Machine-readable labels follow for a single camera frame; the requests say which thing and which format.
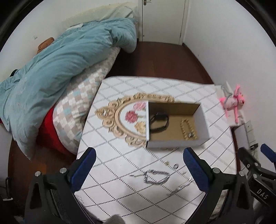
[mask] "door frame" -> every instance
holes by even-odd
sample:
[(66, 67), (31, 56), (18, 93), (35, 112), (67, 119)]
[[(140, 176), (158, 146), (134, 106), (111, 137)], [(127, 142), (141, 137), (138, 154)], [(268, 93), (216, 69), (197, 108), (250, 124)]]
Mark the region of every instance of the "door frame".
[[(139, 41), (143, 41), (143, 3), (144, 0), (139, 0), (138, 1), (138, 11), (139, 11), (139, 24), (138, 24), (138, 38)], [(186, 28), (187, 28), (187, 21), (189, 17), (189, 7), (190, 7), (190, 0), (185, 0), (184, 3), (184, 13), (183, 13), (183, 20), (182, 20), (182, 28), (181, 28), (181, 33), (179, 37), (179, 45), (182, 45)]]

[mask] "white box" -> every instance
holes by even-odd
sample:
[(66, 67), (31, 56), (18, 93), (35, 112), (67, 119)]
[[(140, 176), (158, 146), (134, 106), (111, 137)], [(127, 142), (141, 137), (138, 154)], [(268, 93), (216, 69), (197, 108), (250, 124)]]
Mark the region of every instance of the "white box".
[[(169, 116), (169, 126), (162, 132), (151, 133), (149, 120), (156, 112), (164, 112)], [(147, 102), (146, 115), (147, 148), (200, 146), (211, 138), (209, 127), (200, 104)], [(191, 123), (196, 133), (196, 139), (185, 140), (183, 137), (180, 124), (184, 118), (188, 119)]]

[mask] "door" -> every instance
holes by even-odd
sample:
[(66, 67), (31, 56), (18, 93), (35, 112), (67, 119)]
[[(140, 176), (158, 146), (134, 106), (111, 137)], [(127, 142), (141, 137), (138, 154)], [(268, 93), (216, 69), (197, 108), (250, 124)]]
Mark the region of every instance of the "door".
[(184, 5), (185, 0), (143, 0), (143, 41), (179, 44)]

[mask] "red flower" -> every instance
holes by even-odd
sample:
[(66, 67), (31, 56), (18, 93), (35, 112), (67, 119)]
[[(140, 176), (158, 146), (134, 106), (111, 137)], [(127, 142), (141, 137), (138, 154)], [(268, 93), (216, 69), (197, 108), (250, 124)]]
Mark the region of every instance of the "red flower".
[(141, 111), (141, 110), (144, 110), (145, 108), (146, 108), (146, 103), (145, 102), (136, 103), (136, 104), (133, 105), (134, 110)]
[(135, 111), (130, 110), (126, 113), (125, 120), (129, 123), (134, 123), (138, 120), (138, 114), (136, 114)]

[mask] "silver hair clip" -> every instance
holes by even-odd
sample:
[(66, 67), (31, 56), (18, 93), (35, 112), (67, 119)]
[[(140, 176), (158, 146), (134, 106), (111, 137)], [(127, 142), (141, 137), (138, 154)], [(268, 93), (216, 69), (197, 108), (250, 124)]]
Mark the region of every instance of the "silver hair clip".
[(167, 194), (167, 195), (170, 197), (170, 196), (176, 194), (177, 192), (181, 191), (185, 187), (189, 186), (193, 181), (194, 181), (193, 178), (189, 178), (184, 184), (182, 184), (181, 186), (177, 187), (172, 193)]
[[(159, 174), (159, 175), (165, 175), (166, 177), (163, 178), (162, 180), (159, 180), (159, 181), (151, 181), (151, 180), (148, 180), (148, 173), (152, 173), (153, 175), (157, 175), (157, 174)], [(130, 176), (131, 177), (145, 176), (144, 177), (144, 183), (153, 184), (153, 185), (164, 184), (170, 178), (170, 174), (168, 172), (165, 172), (165, 171), (156, 171), (156, 170), (147, 170), (146, 172), (143, 172), (142, 174), (139, 174), (139, 175), (130, 175)]]

